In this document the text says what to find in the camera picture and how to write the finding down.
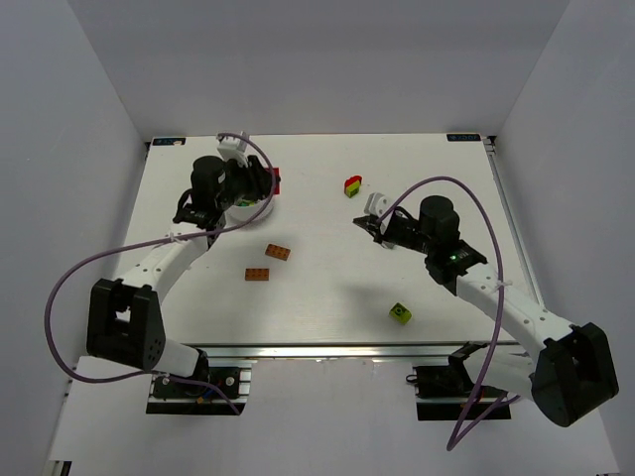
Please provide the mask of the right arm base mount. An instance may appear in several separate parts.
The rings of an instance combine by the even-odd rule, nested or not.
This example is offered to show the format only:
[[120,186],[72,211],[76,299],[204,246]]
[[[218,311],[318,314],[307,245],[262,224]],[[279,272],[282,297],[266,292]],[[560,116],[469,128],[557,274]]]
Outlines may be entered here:
[[[415,389],[418,421],[458,419],[473,388],[473,379],[468,377],[464,368],[458,364],[462,364],[471,353],[485,347],[485,344],[467,343],[452,352],[447,358],[447,363],[426,364],[413,368],[411,374],[406,377],[406,383]],[[479,392],[476,402],[467,413],[467,420],[475,420],[503,395],[502,391],[487,386],[481,387]],[[485,419],[511,419],[509,405],[500,404]]]

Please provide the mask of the red half-round lego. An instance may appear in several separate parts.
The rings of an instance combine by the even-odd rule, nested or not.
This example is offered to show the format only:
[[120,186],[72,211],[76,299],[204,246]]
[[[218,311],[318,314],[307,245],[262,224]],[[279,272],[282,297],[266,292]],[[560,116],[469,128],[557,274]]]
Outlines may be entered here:
[[281,187],[281,177],[280,177],[280,170],[279,168],[272,168],[271,169],[273,171],[273,175],[275,178],[275,183],[274,183],[274,195],[278,195],[280,194],[280,187]]

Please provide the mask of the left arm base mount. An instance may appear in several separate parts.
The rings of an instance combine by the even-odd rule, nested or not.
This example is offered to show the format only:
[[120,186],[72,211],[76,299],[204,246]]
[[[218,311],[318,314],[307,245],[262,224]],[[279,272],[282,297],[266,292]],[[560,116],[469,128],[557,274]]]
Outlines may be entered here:
[[251,375],[250,367],[212,366],[208,382],[215,390],[177,383],[168,377],[155,377],[150,386],[146,414],[237,417],[246,406]]

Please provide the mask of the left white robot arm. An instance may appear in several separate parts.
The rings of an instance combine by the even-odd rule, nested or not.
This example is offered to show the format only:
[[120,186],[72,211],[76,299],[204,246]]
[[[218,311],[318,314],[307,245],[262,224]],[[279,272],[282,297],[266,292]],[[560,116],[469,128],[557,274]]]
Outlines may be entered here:
[[255,156],[203,156],[192,164],[164,243],[133,268],[91,289],[86,350],[92,357],[187,381],[208,379],[203,351],[167,338],[162,302],[188,268],[209,251],[242,201],[273,197],[278,174]]

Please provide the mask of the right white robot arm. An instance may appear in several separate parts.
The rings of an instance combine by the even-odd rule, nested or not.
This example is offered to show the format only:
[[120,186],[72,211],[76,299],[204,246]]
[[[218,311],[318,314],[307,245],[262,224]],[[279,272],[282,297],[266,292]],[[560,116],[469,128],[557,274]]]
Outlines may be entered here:
[[500,318],[502,329],[523,349],[514,354],[466,343],[448,356],[443,369],[424,376],[422,397],[471,391],[487,364],[482,384],[535,403],[547,419],[567,427],[618,394],[605,332],[593,323],[575,325],[504,285],[486,258],[461,239],[459,217],[448,198],[424,198],[413,217],[374,193],[353,223],[379,244],[424,254],[437,284],[491,319]]

